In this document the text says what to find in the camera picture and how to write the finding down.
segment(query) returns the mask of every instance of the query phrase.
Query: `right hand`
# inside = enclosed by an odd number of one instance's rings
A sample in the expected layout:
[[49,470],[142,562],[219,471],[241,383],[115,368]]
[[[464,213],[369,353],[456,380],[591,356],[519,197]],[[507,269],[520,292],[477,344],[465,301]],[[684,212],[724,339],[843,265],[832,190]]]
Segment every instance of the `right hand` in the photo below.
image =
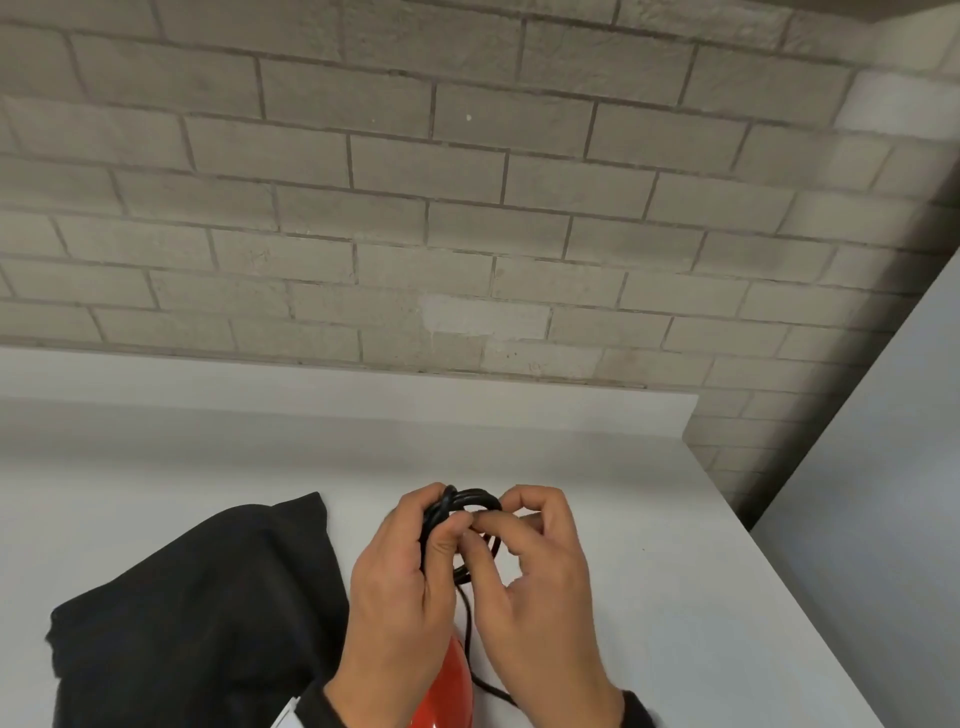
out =
[[[503,512],[475,512],[473,530],[460,537],[493,669],[537,728],[617,728],[623,693],[600,660],[587,558],[563,491],[518,485],[500,502]],[[514,515],[524,507],[539,512]],[[522,576],[510,586],[477,532],[519,557]]]

